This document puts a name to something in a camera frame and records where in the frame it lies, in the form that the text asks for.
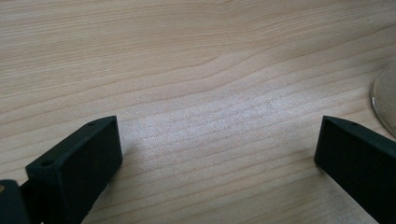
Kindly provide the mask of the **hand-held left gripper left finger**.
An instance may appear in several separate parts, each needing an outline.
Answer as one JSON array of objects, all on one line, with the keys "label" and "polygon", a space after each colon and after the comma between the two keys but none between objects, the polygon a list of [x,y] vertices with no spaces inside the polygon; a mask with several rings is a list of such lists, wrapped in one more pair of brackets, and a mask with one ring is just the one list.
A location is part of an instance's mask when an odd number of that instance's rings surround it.
[{"label": "hand-held left gripper left finger", "polygon": [[80,224],[122,164],[117,118],[91,121],[26,166],[34,224]]}]

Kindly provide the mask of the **glass shaker with metal lid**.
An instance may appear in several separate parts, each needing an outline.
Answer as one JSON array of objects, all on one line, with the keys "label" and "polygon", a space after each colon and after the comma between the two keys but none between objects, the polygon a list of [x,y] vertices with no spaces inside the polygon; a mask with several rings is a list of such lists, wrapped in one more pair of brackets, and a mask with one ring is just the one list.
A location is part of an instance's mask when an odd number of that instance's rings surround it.
[{"label": "glass shaker with metal lid", "polygon": [[396,62],[388,64],[375,78],[371,102],[378,120],[396,138]]}]

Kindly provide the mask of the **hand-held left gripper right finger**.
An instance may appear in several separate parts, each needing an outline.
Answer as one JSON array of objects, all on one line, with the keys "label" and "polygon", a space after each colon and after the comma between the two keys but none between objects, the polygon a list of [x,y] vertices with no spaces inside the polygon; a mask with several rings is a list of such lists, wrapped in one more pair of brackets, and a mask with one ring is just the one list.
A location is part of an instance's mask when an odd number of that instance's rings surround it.
[{"label": "hand-held left gripper right finger", "polygon": [[379,224],[396,224],[396,142],[325,116],[314,162]]}]

